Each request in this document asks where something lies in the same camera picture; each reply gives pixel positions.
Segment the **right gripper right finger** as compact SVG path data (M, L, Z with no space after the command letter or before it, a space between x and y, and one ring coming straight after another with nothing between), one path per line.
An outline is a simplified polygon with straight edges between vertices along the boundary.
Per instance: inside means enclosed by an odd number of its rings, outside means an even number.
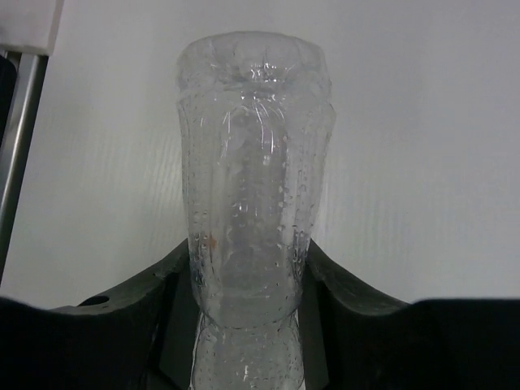
M519 302L380 292L311 244L298 322L308 389L516 389Z

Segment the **clear ribbed plastic bottle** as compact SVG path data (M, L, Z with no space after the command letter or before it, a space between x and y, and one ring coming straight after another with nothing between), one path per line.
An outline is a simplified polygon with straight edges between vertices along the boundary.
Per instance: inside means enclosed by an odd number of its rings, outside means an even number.
M200 310L193 389L298 389L297 309L336 121L322 49L204 37L178 60L182 182Z

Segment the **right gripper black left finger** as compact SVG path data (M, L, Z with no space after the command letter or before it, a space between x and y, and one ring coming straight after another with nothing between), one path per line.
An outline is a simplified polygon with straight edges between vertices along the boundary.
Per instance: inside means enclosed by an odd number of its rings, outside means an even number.
M78 306L1 300L3 389L187 389L195 332L189 250Z

